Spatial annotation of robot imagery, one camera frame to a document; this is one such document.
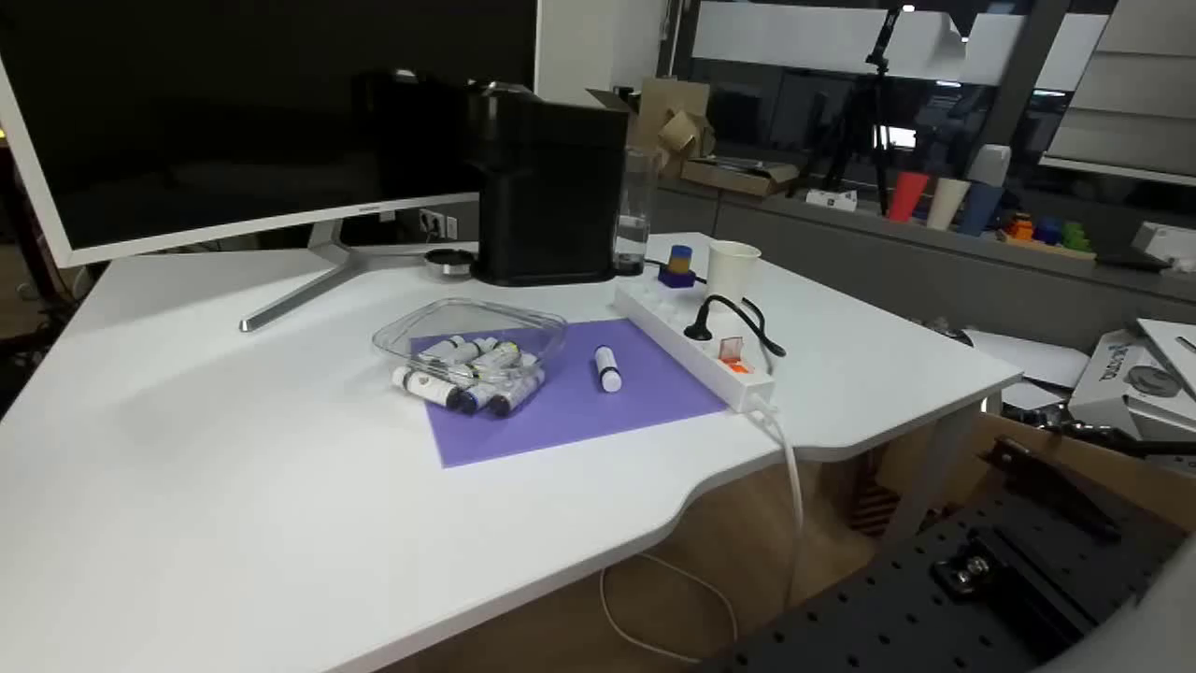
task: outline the purple paper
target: purple paper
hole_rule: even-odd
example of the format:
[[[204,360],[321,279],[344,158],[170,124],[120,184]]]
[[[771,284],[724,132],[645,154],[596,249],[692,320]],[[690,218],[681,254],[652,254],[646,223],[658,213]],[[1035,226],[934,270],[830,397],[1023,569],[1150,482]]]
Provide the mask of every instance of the purple paper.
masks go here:
[[[604,392],[596,352],[614,347],[626,388]],[[631,320],[576,320],[566,331],[552,377],[511,414],[454,414],[425,402],[438,432],[442,464],[480,464],[604,432],[677,421],[723,411],[724,402],[672,363]]]

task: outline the desk leg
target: desk leg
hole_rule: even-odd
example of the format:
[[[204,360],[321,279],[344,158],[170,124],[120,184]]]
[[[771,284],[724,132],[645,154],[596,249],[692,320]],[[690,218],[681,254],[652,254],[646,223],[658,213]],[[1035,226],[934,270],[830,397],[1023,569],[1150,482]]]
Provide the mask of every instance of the desk leg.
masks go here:
[[[894,510],[894,518],[886,527],[881,549],[894,549],[894,544],[901,544],[901,542],[919,534],[919,527],[924,527],[924,518],[931,510],[931,499],[942,493],[947,474],[959,464],[960,444],[967,439],[977,419],[979,419],[977,406],[937,419],[926,464],[919,466],[918,482],[901,495],[901,505],[899,505],[899,510]]]

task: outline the monitor stand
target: monitor stand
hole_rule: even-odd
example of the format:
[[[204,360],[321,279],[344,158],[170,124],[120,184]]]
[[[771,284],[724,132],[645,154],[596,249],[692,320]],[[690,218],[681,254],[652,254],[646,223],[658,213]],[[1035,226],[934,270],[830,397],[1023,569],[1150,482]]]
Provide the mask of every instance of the monitor stand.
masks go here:
[[[445,199],[413,199],[407,208],[435,208],[435,204],[467,204],[480,201],[480,195],[445,195]],[[241,330],[242,331],[258,331],[270,320],[293,315],[295,305],[324,294],[328,286],[368,274],[363,254],[356,254],[352,246],[342,241],[342,220],[328,223],[315,223],[306,246],[328,262],[324,274],[320,274],[315,279],[301,284],[295,291],[281,294],[278,301],[262,305],[258,315],[242,316]]]

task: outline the monitor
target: monitor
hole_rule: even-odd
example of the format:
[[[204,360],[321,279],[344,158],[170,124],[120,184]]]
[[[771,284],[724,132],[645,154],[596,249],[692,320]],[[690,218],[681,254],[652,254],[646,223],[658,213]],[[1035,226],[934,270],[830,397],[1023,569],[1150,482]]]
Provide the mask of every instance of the monitor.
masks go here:
[[[384,178],[396,69],[534,79],[534,0],[4,0],[0,124],[57,265],[474,199]]]

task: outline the white wall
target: white wall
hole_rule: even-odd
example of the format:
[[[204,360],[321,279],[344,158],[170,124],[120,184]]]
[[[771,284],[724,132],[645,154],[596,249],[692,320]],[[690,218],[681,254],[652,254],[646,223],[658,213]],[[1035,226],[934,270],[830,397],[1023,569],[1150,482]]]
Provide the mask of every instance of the white wall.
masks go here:
[[[658,68],[670,0],[543,0],[534,93],[591,104],[586,88],[638,87]]]

